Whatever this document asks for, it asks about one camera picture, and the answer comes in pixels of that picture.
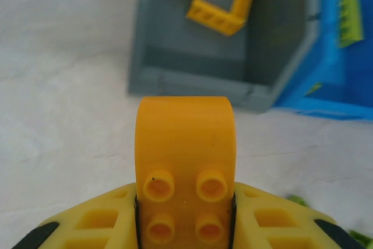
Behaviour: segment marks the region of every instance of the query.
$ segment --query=yellow plastic part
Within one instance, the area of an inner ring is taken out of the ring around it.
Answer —
[[[235,124],[225,97],[146,97],[135,165],[143,249],[227,249]]]
[[[360,0],[340,1],[340,46],[347,47],[364,39]]]
[[[252,0],[234,0],[231,9],[224,10],[205,0],[193,0],[186,17],[231,36],[246,24],[251,4]]]
[[[136,184],[115,189],[60,214],[60,225],[38,249],[137,249]]]
[[[233,249],[339,249],[314,222],[329,216],[245,184],[235,184]]]
[[[235,183],[234,192],[237,213],[233,249],[340,248],[314,222],[323,219],[335,223],[332,218],[245,184]],[[138,249],[135,197],[133,183],[49,218],[40,226],[49,222],[59,222],[60,226],[39,249]],[[145,229],[156,244],[151,248],[219,248],[213,244],[226,229],[218,215],[203,212],[196,219],[193,232],[188,231],[196,242],[188,242],[190,247],[170,247],[170,240],[177,238],[177,229],[187,225],[184,221],[155,213]]]
[[[332,218],[234,183],[234,119],[224,97],[143,99],[135,160],[136,184],[44,221],[59,226],[38,249],[138,249],[138,241],[142,249],[340,248],[314,222]]]

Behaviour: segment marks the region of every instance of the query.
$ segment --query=white floor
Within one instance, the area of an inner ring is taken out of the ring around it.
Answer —
[[[135,180],[136,0],[0,0],[0,248]],[[237,181],[373,234],[373,125],[236,110]]]

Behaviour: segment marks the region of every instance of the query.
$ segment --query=blue toy box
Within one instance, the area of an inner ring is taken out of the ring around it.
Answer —
[[[373,0],[360,0],[364,39],[339,48],[339,1],[321,0],[320,36],[276,107],[338,120],[373,120]],[[321,85],[310,93],[315,84]]]

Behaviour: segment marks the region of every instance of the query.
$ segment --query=green plastic piece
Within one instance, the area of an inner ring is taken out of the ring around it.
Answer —
[[[303,198],[299,197],[298,195],[289,195],[287,199],[289,201],[295,202],[296,204],[309,207],[308,203]]]
[[[314,84],[311,89],[305,94],[306,96],[307,95],[310,95],[311,93],[314,93],[315,91],[317,91],[318,89],[320,89],[322,87],[322,84],[321,82],[317,82],[316,84]]]
[[[365,248],[373,249],[373,239],[371,237],[365,236],[354,230],[350,230],[349,234]]]
[[[360,0],[340,1],[340,46],[347,47],[364,39]]]

